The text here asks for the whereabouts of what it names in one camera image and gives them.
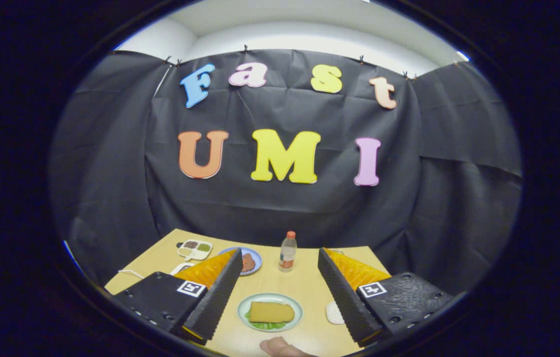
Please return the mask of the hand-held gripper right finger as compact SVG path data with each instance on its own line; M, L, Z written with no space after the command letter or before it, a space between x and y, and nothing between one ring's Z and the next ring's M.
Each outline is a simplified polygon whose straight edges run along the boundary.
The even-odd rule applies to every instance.
M417 274L391 276L332 249L319 249L317 266L360 347L408 334L455 302Z

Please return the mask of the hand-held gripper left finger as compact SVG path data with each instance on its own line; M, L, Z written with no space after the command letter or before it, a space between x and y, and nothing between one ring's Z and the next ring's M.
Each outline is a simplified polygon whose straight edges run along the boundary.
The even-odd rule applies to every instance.
M152 273L114 298L165 332L205 344L218 327L242 267L242 250L235 248L177 274Z

